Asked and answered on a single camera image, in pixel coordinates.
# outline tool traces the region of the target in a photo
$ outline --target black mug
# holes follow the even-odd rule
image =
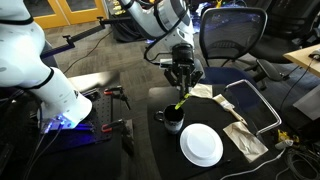
[[[180,107],[175,109],[176,105],[171,104],[167,106],[163,111],[158,111],[155,113],[154,119],[163,122],[166,130],[170,134],[177,134],[183,124],[184,111]]]

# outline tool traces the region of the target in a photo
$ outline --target door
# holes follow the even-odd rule
[[[106,18],[103,0],[24,0],[24,3],[43,28],[97,21]]]
[[[24,4],[43,29],[69,25],[56,0],[24,0]]]
[[[97,21],[106,18],[102,0],[58,0],[70,24]]]

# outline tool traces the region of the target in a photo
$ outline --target tan napkin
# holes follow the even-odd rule
[[[212,99],[212,85],[196,84],[190,91],[191,96]]]
[[[244,154],[249,163],[268,151],[267,147],[251,134],[242,122],[232,123],[223,130]]]

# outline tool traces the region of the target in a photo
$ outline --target floor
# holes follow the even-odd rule
[[[97,22],[92,22],[47,29],[45,30],[45,34],[52,46],[58,47],[66,44],[62,35],[69,34],[73,36],[97,25]],[[136,154],[131,159],[123,153],[123,175],[119,179],[161,179],[151,149],[146,110],[149,89],[152,87],[169,86],[169,83],[165,79],[162,70],[143,60],[143,52],[147,46],[146,41],[119,43],[114,39],[113,34],[110,33],[111,31],[112,28],[107,26],[105,30],[77,42],[76,48],[58,54],[55,58],[59,68],[64,72],[77,59],[86,56],[86,58],[78,61],[65,73],[67,77],[102,71],[117,71],[120,73],[121,85],[125,88],[125,93],[129,97],[132,107],[131,111],[127,111],[125,105],[123,105],[122,113],[124,119],[133,120]],[[200,59],[204,64],[197,39],[198,35],[195,35],[195,58]],[[94,49],[99,40],[101,40],[100,44]],[[151,51],[150,57],[153,57],[160,50],[163,50],[162,45],[157,45]],[[246,55],[244,58],[251,61],[254,60],[249,55]],[[239,63],[228,63],[227,66],[241,67],[242,65]],[[288,72],[294,67],[291,64],[278,66],[278,69]],[[289,80],[280,83],[267,80],[268,88],[263,92],[263,95],[275,109],[279,110],[283,97],[303,73],[303,69],[298,69],[290,76]],[[320,81],[307,73],[296,85],[282,107],[282,114],[286,115],[284,117],[286,117],[285,120],[287,122],[294,124],[295,127],[299,127],[310,121],[297,112],[297,110],[292,110],[291,104],[318,84],[320,84]],[[192,179],[208,178],[208,176],[202,175]]]

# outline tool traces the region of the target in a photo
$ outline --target white plate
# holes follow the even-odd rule
[[[180,136],[180,146],[185,157],[201,167],[215,165],[222,157],[223,145],[219,135],[204,124],[191,124]]]

